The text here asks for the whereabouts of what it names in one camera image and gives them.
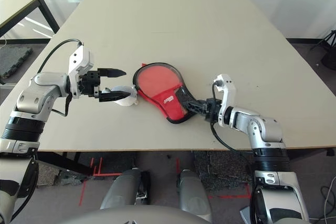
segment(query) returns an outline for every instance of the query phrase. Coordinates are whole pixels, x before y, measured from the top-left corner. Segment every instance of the tripod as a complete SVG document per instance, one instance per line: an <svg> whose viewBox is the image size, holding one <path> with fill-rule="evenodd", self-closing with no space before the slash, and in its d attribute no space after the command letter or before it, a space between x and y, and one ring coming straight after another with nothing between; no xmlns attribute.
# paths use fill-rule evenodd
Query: tripod
<svg viewBox="0 0 336 224"><path fill-rule="evenodd" d="M323 43L323 42L327 42L327 41L328 41L329 39L331 39L332 37L333 37L333 39L332 39L332 42L331 42L330 47L328 47L328 49L325 48L325 46L324 46L322 43ZM334 43L335 43L335 39L336 39L336 30L331 30L331 32L330 32L328 35L326 35L323 39L321 39L315 46L313 46L312 48L310 48L310 50L313 50L315 47L317 47L318 45L321 44L321 46L322 46L325 50L329 51L330 48L333 47L333 45L334 45Z"/></svg>

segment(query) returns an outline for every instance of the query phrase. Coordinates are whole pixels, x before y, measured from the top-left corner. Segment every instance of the white plastic part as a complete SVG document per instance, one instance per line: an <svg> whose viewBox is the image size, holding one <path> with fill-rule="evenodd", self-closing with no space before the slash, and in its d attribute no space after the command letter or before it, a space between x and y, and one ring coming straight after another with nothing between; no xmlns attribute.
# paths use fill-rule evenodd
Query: white plastic part
<svg viewBox="0 0 336 224"><path fill-rule="evenodd" d="M220 86L216 86L219 92L223 92L222 107L218 114L218 124L224 127L224 113L229 106L234 105L236 96L236 87L234 86L230 76L227 74L220 74L214 82L219 81Z"/></svg>
<svg viewBox="0 0 336 224"><path fill-rule="evenodd" d="M77 99L80 96L79 76L86 74L93 67L93 56L83 45L70 56L69 79L72 97Z"/></svg>
<svg viewBox="0 0 336 224"><path fill-rule="evenodd" d="M121 106L131 106L133 104L137 104L138 103L138 99L137 99L137 91L135 90L134 87L128 87L128 86L116 86L114 88L112 88L112 91L124 91L124 92L129 92L131 93L130 96L124 98L124 99L120 99L118 101L114 101L115 103L121 105Z"/></svg>

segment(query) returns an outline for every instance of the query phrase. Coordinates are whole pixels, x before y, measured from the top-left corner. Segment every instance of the metal bracket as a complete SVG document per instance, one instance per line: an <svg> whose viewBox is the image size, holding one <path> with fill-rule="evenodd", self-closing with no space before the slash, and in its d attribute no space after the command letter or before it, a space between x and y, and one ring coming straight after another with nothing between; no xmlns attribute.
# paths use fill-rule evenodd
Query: metal bracket
<svg viewBox="0 0 336 224"><path fill-rule="evenodd" d="M214 82L221 83L220 86L216 85L218 92L223 92L222 107L218 113L218 124L221 127L224 127L226 126L226 124L224 124L224 113L227 107L234 104L236 87L231 81L230 76L228 76L227 74L220 74L219 76L217 76L217 79L215 79Z"/></svg>

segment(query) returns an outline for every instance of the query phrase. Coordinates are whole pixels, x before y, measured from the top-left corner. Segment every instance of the white cable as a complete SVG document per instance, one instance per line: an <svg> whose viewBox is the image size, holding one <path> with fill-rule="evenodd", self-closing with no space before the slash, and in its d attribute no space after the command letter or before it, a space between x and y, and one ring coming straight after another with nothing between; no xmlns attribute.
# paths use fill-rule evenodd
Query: white cable
<svg viewBox="0 0 336 224"><path fill-rule="evenodd" d="M7 45L7 39L6 39L5 35L4 35L4 39L5 39L5 44L2 47L0 47L0 49Z"/></svg>
<svg viewBox="0 0 336 224"><path fill-rule="evenodd" d="M329 220L329 219L334 219L334 218L336 218L336 216L326 217L327 220ZM309 219L310 219L310 220L324 220L324 218L323 218L323 219L319 219L319 218L309 218Z"/></svg>
<svg viewBox="0 0 336 224"><path fill-rule="evenodd" d="M324 222L325 222L325 224L328 224L325 212L326 212L327 202L328 202L328 198L329 198L330 191L331 191L331 188L332 188L332 184L334 183L335 179L336 179L336 176L332 179L332 181L330 183L328 194L327 194L327 197L326 197L325 202L324 202L324 212L323 213L324 213Z"/></svg>

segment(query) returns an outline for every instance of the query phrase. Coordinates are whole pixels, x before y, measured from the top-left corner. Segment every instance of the gray floor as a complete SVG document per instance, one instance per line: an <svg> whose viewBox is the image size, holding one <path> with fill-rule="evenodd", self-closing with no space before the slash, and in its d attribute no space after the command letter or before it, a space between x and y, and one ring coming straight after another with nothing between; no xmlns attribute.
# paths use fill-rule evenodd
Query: gray floor
<svg viewBox="0 0 336 224"><path fill-rule="evenodd" d="M316 48L313 51L309 51L310 45L305 44L294 44L293 46L330 90L336 94L336 71L329 70L320 64L324 50ZM24 63L20 72L11 77L12 80L7 79L6 81L16 82L30 66L31 62L34 61L38 55L37 52L41 51L43 46L32 45L32 47L34 49L34 56L31 56L30 61ZM6 93L0 90L1 103L5 97ZM178 158L180 161L180 169L192 168L192 154L186 151L169 152L169 157L167 157L167 152L140 152L136 159L136 165L141 169L148 169L151 172L152 204L178 207L176 159ZM329 186L332 177L336 175L335 163L336 157L326 157L325 153L292 162L292 168L297 172L311 217L317 217L322 214L323 197L320 194L320 187ZM53 176L44 171L42 173L45 177ZM12 223L52 224L85 212L97 210L112 183L113 180L111 178L104 180L91 179L78 186L68 185L37 188L27 207ZM248 199L244 197L228 198L227 196L246 194L247 188L245 186L209 193L214 223L243 223L239 210L248 205ZM335 223L336 219L328 220L328 224Z"/></svg>

